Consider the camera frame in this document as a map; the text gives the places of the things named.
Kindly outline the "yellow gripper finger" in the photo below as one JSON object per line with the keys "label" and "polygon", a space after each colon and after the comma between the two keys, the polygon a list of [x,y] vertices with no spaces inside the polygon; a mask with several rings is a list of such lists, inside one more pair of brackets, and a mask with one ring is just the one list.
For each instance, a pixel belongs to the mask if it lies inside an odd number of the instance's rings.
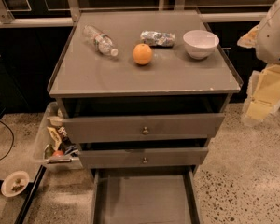
{"label": "yellow gripper finger", "polygon": [[245,35],[239,38],[239,40],[237,41],[237,45],[247,49],[254,48],[256,46],[258,31],[259,31],[259,26],[258,25],[254,26]]}
{"label": "yellow gripper finger", "polygon": [[280,108],[280,65],[269,63],[261,72],[253,71],[248,81],[242,123],[255,126]]}

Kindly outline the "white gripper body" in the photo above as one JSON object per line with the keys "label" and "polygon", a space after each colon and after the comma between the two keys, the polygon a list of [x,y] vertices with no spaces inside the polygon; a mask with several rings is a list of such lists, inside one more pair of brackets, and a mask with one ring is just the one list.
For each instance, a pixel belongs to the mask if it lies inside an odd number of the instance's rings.
{"label": "white gripper body", "polygon": [[271,6],[259,23],[256,55],[266,63],[280,64],[280,0]]}

